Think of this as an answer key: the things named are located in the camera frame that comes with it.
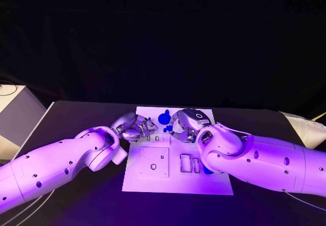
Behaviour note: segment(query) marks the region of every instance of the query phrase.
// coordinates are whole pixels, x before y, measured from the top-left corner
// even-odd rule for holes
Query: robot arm
[[[0,214],[69,183],[84,167],[99,171],[112,160],[120,164],[128,153],[119,139],[135,142],[157,129],[151,120],[129,113],[112,127],[94,127],[11,161],[0,167]]]
[[[177,115],[187,129],[184,133],[198,137],[201,160],[211,171],[227,172],[244,182],[275,191],[326,197],[325,152],[275,138],[255,136],[220,123],[198,125],[203,118],[197,114],[206,115],[195,109],[182,110]]]

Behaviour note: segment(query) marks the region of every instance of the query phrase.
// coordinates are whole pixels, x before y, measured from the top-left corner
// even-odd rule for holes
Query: hole
[[[37,187],[43,187],[41,181],[37,182]]]
[[[255,158],[257,159],[259,157],[260,157],[260,153],[259,153],[259,151],[256,151]]]
[[[291,159],[289,157],[285,158],[285,165],[288,166],[291,164]]]

